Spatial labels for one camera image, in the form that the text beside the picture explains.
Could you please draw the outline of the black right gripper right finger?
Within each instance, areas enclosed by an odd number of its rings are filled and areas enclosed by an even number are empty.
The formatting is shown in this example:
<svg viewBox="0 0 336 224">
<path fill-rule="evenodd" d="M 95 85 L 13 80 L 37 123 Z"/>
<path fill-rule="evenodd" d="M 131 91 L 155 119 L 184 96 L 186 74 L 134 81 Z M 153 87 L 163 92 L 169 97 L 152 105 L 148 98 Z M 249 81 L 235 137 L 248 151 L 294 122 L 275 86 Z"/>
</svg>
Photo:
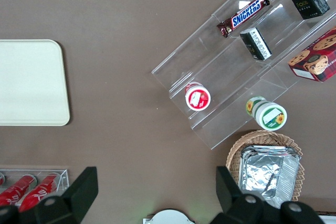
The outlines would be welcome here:
<svg viewBox="0 0 336 224">
<path fill-rule="evenodd" d="M 212 223 L 323 223 L 302 202 L 286 201 L 278 209 L 255 195 L 242 193 L 225 166 L 216 168 L 216 193 L 222 212 Z"/>
</svg>

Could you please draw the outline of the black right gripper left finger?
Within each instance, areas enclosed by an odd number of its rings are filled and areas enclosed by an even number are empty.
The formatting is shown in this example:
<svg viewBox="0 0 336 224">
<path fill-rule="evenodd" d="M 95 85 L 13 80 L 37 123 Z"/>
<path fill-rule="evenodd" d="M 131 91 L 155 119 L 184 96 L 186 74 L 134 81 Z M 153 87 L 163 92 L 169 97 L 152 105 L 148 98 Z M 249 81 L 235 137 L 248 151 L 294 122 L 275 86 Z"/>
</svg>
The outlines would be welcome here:
<svg viewBox="0 0 336 224">
<path fill-rule="evenodd" d="M 28 211 L 1 206 L 1 223 L 82 223 L 98 191 L 97 168 L 86 167 L 62 195 L 45 198 Z"/>
</svg>

